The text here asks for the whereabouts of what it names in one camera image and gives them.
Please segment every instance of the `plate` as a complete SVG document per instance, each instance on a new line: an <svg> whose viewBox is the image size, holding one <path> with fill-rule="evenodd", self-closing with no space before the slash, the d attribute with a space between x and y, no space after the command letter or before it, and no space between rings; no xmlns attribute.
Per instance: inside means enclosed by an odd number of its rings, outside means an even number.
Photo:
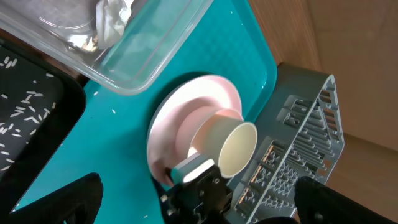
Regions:
<svg viewBox="0 0 398 224"><path fill-rule="evenodd" d="M175 150L178 129L190 113L202 106L231 108L242 114L236 87L218 75L195 78L172 91L155 112L148 133L148 166L160 183L173 185L165 169L182 162Z"/></svg>

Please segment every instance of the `blue surface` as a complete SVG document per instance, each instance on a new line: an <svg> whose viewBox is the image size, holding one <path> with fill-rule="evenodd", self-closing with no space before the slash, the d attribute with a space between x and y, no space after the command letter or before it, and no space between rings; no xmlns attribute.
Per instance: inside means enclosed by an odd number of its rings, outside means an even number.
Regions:
<svg viewBox="0 0 398 224"><path fill-rule="evenodd" d="M85 113L20 204L97 172L104 196L96 223L162 223L146 159L149 122L170 91L205 73L229 78L241 95L245 119L255 120L274 89L277 70L246 1L215 0L145 92L121 96L89 82Z"/></svg>

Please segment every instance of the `white cup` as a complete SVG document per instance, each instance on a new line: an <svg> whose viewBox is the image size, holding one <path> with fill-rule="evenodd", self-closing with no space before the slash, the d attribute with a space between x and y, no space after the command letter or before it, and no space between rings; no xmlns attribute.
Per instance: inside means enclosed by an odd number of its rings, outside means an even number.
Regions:
<svg viewBox="0 0 398 224"><path fill-rule="evenodd" d="M256 144L254 124L218 114L200 128L193 140L193 147L213 159L225 178L232 178L244 169Z"/></svg>

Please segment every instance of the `gray dish rack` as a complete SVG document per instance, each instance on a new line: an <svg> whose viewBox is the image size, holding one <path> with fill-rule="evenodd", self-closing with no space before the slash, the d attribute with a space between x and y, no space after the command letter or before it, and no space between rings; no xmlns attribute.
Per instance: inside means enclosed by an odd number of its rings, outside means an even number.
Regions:
<svg viewBox="0 0 398 224"><path fill-rule="evenodd" d="M249 165L229 182L231 223L292 217L294 184L309 176L328 180L344 148L333 75L287 64L255 122L258 145Z"/></svg>

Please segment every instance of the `transparent container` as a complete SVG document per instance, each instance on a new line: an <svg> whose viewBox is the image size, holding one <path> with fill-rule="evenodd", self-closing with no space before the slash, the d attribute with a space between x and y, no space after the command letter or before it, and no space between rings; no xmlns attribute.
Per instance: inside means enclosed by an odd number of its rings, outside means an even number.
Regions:
<svg viewBox="0 0 398 224"><path fill-rule="evenodd" d="M99 0L0 0L0 28L106 88L135 95L162 72L213 0L135 0L121 40L96 46Z"/></svg>

